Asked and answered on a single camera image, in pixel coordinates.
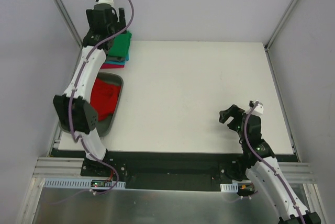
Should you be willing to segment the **green t-shirt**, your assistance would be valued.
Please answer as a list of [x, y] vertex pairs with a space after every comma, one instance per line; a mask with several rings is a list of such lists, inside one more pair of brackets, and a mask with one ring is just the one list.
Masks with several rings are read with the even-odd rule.
[[127, 31], [114, 38], [114, 44], [108, 52], [108, 57], [125, 58], [128, 55], [132, 33]]

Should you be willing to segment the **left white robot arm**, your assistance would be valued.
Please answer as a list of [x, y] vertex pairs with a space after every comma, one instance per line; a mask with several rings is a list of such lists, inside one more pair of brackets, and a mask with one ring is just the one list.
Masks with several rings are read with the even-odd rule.
[[86, 16], [89, 30], [83, 40], [79, 64], [64, 93], [54, 96], [53, 105], [61, 129], [82, 145], [86, 158], [94, 161], [93, 171], [98, 176], [106, 176], [111, 164], [104, 159], [107, 149], [97, 131], [98, 113], [90, 101], [95, 80], [120, 26], [117, 12], [109, 3], [98, 3], [87, 9]]

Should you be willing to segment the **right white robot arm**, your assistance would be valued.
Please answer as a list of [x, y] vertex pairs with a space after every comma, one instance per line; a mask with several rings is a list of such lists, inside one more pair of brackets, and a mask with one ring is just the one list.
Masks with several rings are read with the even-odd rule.
[[227, 123], [239, 136], [243, 154], [228, 167], [226, 176], [235, 181], [249, 179], [256, 191], [274, 207], [279, 223], [321, 223], [295, 194], [285, 178], [270, 145], [262, 138], [261, 115], [264, 107], [258, 100], [249, 103], [245, 111], [233, 104], [219, 113], [219, 122]]

